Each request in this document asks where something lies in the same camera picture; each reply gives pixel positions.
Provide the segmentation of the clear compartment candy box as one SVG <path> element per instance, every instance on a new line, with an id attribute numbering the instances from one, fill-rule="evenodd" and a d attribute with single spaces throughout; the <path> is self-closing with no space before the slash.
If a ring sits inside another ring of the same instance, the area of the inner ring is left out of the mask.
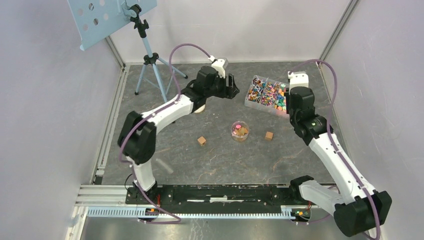
<path id="1" fill-rule="evenodd" d="M 280 82 L 268 77 L 254 75 L 244 98 L 244 105 L 288 119 L 288 105 L 284 93 L 285 90 L 289 89 L 289 86 L 288 82 Z"/>

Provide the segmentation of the clear glass jar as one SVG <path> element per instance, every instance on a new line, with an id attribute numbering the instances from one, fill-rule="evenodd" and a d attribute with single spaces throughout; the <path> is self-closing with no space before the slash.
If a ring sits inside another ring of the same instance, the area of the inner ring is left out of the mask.
<path id="1" fill-rule="evenodd" d="M 250 133 L 249 126 L 244 121 L 236 121 L 231 126 L 231 137 L 236 142 L 244 142 Z"/>

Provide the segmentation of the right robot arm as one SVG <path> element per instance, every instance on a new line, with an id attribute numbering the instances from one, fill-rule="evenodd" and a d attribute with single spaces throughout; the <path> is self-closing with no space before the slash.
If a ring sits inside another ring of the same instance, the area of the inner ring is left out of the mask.
<path id="1" fill-rule="evenodd" d="M 289 199 L 295 204 L 316 204 L 333 217 L 347 237 L 371 229 L 380 235 L 392 205 L 389 193 L 377 191 L 355 167 L 327 119 L 315 112 L 311 88 L 292 87 L 284 95 L 294 132 L 319 157 L 339 190 L 335 192 L 305 175 L 290 181 Z"/>

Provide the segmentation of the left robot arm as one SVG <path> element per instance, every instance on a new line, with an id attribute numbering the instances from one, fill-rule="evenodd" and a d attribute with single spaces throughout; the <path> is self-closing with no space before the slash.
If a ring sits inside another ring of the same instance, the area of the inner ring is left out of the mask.
<path id="1" fill-rule="evenodd" d="M 208 98 L 233 99 L 239 92 L 233 74 L 220 76 L 215 68 L 203 66 L 196 78 L 173 99 L 153 110 L 132 111 L 126 116 L 117 144 L 121 155 L 131 165 L 140 200 L 151 204 L 157 198 L 157 181 L 151 163 L 157 134 L 179 118 L 197 111 Z"/>

